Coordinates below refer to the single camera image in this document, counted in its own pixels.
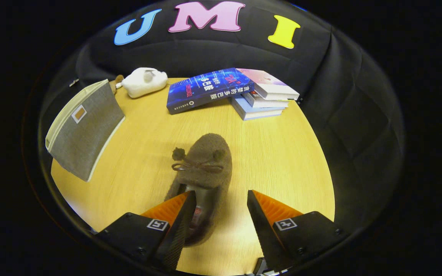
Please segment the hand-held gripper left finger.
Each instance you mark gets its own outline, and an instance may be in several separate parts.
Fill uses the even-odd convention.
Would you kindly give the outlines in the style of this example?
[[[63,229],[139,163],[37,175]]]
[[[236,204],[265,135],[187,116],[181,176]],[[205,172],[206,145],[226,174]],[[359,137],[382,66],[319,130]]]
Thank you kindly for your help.
[[[96,236],[144,265],[175,270],[196,208],[187,191],[137,215],[127,212]]]

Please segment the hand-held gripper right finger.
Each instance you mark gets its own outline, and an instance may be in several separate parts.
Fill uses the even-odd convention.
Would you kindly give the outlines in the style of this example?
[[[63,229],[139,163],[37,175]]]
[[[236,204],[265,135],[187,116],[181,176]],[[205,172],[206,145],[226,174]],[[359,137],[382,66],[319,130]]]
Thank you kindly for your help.
[[[265,261],[273,271],[312,261],[350,235],[318,211],[304,214],[255,190],[247,193],[247,207]]]

